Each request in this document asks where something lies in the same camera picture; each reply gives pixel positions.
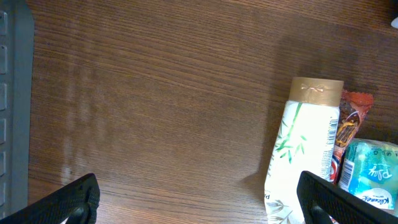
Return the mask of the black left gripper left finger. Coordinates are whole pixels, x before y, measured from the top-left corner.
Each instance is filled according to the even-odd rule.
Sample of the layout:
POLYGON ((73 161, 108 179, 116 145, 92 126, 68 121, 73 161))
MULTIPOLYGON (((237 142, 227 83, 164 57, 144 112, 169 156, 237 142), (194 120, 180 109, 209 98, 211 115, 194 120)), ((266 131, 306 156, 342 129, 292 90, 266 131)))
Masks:
POLYGON ((1 224, 95 224, 100 188, 93 173, 1 220, 1 224))

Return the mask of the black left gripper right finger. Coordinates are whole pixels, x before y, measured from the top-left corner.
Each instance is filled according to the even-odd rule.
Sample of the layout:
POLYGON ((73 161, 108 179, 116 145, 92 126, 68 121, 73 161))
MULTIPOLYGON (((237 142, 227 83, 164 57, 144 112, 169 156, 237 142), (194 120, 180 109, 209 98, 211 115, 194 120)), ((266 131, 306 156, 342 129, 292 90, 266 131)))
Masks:
POLYGON ((303 171, 297 197, 306 224, 394 224, 397 217, 384 212, 317 175, 303 171))

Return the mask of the teal Kleenex tissue pack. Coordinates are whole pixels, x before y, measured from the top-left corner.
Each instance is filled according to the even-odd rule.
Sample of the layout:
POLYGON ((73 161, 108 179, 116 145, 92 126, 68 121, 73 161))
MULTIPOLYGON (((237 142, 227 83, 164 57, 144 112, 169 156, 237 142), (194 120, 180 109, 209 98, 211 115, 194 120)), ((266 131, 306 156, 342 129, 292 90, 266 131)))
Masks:
POLYGON ((397 216, 397 145, 354 139, 346 148, 338 186, 397 216))

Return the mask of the white cream tube gold cap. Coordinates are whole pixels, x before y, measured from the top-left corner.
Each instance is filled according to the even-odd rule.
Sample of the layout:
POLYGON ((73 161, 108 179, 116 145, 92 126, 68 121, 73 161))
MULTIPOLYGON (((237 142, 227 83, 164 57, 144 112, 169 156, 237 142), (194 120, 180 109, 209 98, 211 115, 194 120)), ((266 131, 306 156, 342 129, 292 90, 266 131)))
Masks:
POLYGON ((343 81, 295 77, 264 183, 269 223, 303 223, 297 185, 303 171, 330 179, 343 81))

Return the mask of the red chocolate bar wrapper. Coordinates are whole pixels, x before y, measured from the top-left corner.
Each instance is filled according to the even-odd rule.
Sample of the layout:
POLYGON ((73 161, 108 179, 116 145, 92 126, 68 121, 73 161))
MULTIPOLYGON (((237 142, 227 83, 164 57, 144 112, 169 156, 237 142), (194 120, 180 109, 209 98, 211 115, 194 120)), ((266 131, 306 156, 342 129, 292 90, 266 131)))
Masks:
POLYGON ((374 97, 370 93, 343 90, 339 106, 340 117, 331 159, 330 182, 333 184, 338 180, 343 154, 349 143, 354 139, 373 104, 374 97))

